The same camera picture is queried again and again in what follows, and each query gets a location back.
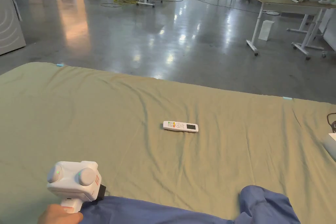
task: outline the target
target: white appliance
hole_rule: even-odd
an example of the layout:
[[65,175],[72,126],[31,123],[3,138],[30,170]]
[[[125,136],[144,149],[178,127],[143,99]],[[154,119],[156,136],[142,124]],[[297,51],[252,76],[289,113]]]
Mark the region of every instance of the white appliance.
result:
[[76,213],[83,202],[97,199],[101,175],[96,162],[61,161],[50,170],[47,181],[48,190],[61,198],[64,210]]
[[13,0],[0,0],[0,55],[26,45]]

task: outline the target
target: hand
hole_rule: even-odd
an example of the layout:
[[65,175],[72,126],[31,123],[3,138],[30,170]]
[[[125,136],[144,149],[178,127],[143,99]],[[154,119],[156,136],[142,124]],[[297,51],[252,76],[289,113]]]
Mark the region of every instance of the hand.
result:
[[42,213],[37,224],[78,224],[82,220],[82,213],[69,214],[60,205],[52,204]]

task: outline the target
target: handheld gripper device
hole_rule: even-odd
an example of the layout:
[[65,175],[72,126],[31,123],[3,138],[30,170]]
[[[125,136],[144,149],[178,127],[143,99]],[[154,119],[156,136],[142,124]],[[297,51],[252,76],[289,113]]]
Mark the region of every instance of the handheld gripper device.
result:
[[47,181],[48,190],[61,198],[60,205],[68,213],[79,212],[85,201],[102,200],[106,190],[98,164],[92,161],[57,162]]

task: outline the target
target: blue fabric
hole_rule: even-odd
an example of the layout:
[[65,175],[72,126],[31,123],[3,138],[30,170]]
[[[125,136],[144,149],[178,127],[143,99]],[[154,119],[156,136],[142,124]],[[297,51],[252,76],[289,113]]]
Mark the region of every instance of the blue fabric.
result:
[[259,186],[244,187],[239,195],[239,204],[241,213],[232,221],[142,200],[108,196],[97,205],[92,202],[83,205],[81,224],[300,223],[286,196]]

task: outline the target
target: remote control display screen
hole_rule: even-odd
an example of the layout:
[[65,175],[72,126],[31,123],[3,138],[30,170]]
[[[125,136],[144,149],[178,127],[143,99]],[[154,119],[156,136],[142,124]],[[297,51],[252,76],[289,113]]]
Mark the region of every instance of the remote control display screen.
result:
[[191,124],[187,124],[187,129],[195,130],[196,126],[195,125],[191,125]]

